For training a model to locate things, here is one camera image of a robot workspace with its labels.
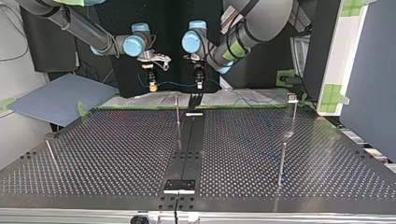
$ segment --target black curtain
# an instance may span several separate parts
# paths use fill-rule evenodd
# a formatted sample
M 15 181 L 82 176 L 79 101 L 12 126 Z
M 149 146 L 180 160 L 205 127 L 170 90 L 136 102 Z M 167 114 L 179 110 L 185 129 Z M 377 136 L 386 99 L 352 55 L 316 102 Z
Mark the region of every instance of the black curtain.
M 181 38 L 193 20 L 204 20 L 208 25 L 208 38 L 218 44 L 220 41 L 220 17 L 222 0 L 109 0 L 97 5 L 96 11 L 101 25 L 113 35 L 128 35 L 132 24 L 146 22 L 151 33 L 157 36 L 154 48 L 172 58 L 166 73 L 157 68 L 158 82 L 172 81 L 182 85 L 193 83 L 191 62 L 183 59 L 186 52 L 181 47 Z M 132 97 L 148 92 L 141 85 L 138 75 L 147 84 L 146 73 L 140 63 L 129 56 L 112 57 L 113 67 L 119 83 L 120 94 Z M 206 67 L 207 78 L 219 82 L 219 74 Z M 204 92 L 215 92 L 217 84 L 207 81 Z M 161 85 L 160 91 L 198 92 L 196 88 Z

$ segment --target metal bracket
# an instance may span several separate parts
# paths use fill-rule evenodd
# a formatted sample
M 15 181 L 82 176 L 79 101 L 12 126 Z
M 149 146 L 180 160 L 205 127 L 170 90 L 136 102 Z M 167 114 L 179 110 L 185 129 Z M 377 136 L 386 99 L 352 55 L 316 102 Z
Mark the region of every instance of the metal bracket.
M 165 194 L 195 194 L 195 180 L 168 180 L 163 193 Z
M 169 63 L 172 61 L 169 56 L 161 53 L 154 53 L 153 49 L 146 50 L 137 58 L 137 60 L 142 63 L 155 63 L 165 72 L 169 70 Z

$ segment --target green tape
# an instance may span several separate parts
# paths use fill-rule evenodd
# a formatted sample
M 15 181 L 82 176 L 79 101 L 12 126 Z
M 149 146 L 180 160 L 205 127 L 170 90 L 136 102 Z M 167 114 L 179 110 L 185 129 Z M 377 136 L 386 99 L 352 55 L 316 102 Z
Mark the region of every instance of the green tape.
M 82 117 L 86 117 L 90 114 L 87 110 L 85 110 L 84 104 L 82 102 L 78 102 L 78 112 Z
M 8 106 L 11 105 L 12 103 L 14 103 L 16 100 L 17 99 L 15 99 L 15 98 L 9 98 L 9 99 L 4 100 L 1 104 L 1 108 L 3 110 L 8 110 Z
M 276 76 L 276 85 L 278 87 L 293 87 L 292 84 L 286 84 L 286 82 L 281 81 L 281 77 L 295 77 L 296 72 L 293 69 L 290 70 L 283 70 L 283 71 L 277 71 L 277 76 Z
M 247 56 L 247 53 L 246 53 L 245 50 L 242 48 L 242 46 L 239 45 L 238 41 L 235 41 L 235 43 L 233 43 L 233 44 L 230 46 L 230 50 L 233 52 L 233 55 L 235 55 L 235 56 L 238 57 L 238 58 L 244 58 L 244 57 Z M 234 61 L 234 60 L 236 60 L 237 58 L 235 58 L 233 55 L 230 53 L 230 51 L 227 51 L 227 52 L 225 52 L 225 54 L 223 55 L 223 58 L 224 58 L 225 60 L 228 60 L 228 61 Z
M 364 0 L 345 0 L 341 17 L 358 17 L 361 15 Z
M 326 84 L 321 98 L 319 112 L 335 113 L 341 101 L 342 85 Z
M 65 5 L 82 6 L 84 7 L 84 0 L 54 0 Z

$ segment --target small black object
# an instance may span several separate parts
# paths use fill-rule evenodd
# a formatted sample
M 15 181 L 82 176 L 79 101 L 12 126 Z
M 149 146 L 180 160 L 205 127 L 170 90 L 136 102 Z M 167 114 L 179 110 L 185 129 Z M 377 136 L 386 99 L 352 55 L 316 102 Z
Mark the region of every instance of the small black object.
M 194 80 L 195 83 L 204 83 L 206 78 L 205 74 L 205 62 L 198 61 L 194 62 Z
M 148 83 L 157 83 L 157 74 L 155 73 L 154 69 L 148 68 L 146 71 L 148 73 Z
M 133 217 L 131 224 L 149 224 L 149 219 L 147 217 Z
M 195 190 L 195 180 L 168 180 L 166 181 L 164 189 L 165 190 Z

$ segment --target black cable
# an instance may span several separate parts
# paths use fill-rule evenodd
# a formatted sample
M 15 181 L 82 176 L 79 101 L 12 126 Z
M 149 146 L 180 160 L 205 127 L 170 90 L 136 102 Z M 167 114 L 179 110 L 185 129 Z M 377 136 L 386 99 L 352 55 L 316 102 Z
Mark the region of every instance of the black cable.
M 175 205 L 175 224 L 178 224 L 178 217 L 177 217 L 177 207 L 178 207 L 178 197 L 180 196 L 180 194 L 177 195 L 177 199 L 176 199 L 176 205 Z

